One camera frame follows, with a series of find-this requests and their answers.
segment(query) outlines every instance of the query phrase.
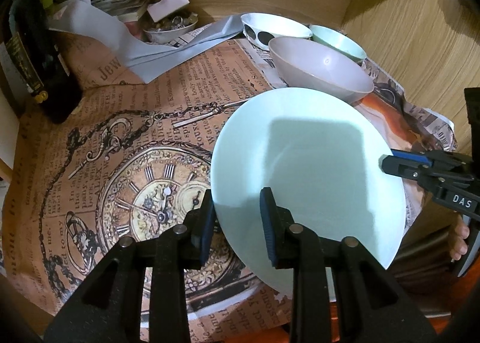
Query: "screw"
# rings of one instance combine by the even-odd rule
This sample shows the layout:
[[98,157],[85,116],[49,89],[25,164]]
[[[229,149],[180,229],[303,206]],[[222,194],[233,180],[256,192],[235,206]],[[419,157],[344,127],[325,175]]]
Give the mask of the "screw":
[[118,240],[118,243],[120,244],[120,247],[127,248],[134,243],[134,240],[130,236],[123,236],[123,237],[120,237],[120,239]]
[[289,229],[293,234],[299,234],[303,232],[303,227],[300,224],[292,224],[289,226]]
[[359,244],[359,241],[355,237],[352,237],[352,236],[347,236],[343,240],[345,241],[345,244],[348,245],[351,248],[355,248]]
[[187,227],[186,225],[183,225],[183,224],[178,224],[173,227],[173,232],[175,234],[182,234],[182,233],[185,233],[186,231],[187,231]]

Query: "watch face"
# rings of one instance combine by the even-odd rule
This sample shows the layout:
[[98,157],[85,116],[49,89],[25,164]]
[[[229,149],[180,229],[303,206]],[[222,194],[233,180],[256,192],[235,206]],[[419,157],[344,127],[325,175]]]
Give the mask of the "watch face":
[[[208,154],[194,145],[151,143],[121,163],[98,202],[96,221],[102,253],[108,252],[122,236],[132,236],[137,241],[158,237],[181,224],[190,210],[199,208],[210,187]],[[223,234],[216,233],[206,266],[201,271],[186,271],[187,298],[218,281],[233,258]],[[148,295],[150,269],[145,276]]]

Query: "light green bowl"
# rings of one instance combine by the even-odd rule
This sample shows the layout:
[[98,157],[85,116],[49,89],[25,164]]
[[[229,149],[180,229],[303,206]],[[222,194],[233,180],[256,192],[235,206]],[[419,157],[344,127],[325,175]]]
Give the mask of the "light green bowl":
[[315,42],[331,47],[357,63],[367,58],[366,52],[356,42],[335,30],[314,25],[310,26],[310,30]]

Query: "bowl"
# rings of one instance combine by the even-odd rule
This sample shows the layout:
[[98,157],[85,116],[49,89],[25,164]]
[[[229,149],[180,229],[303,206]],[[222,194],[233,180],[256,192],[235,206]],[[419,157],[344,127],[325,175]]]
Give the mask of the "bowl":
[[157,32],[154,30],[144,30],[150,42],[154,42],[159,45],[168,44],[170,41],[178,38],[179,36],[191,32],[194,30],[196,23],[192,23],[189,26],[181,29],[168,30],[166,32]]
[[380,168],[388,154],[375,127],[331,95],[303,88],[261,93],[233,113],[213,150],[210,181],[222,231],[260,280],[291,294],[292,270],[272,267],[263,235],[260,190],[271,187],[295,222],[333,240],[355,236],[387,268],[406,216],[402,179]]
[[352,61],[360,62],[367,58],[366,52],[349,37],[323,26],[310,26],[313,40],[319,44],[331,47],[344,54]]
[[269,47],[275,68],[289,87],[322,91],[349,104],[373,91],[373,80],[360,66],[327,46],[280,37]]
[[268,50],[268,42],[276,37],[310,38],[311,30],[286,17],[270,14],[251,13],[241,16],[243,34],[247,39],[263,50]]

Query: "human hand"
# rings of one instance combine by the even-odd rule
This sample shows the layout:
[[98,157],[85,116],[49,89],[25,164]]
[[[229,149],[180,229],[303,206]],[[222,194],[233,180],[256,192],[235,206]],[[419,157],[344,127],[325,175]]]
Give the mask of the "human hand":
[[463,222],[462,216],[457,215],[457,220],[450,227],[450,233],[448,235],[448,246],[450,249],[450,256],[454,260],[460,260],[467,250],[467,243],[465,239],[469,236],[470,229]]

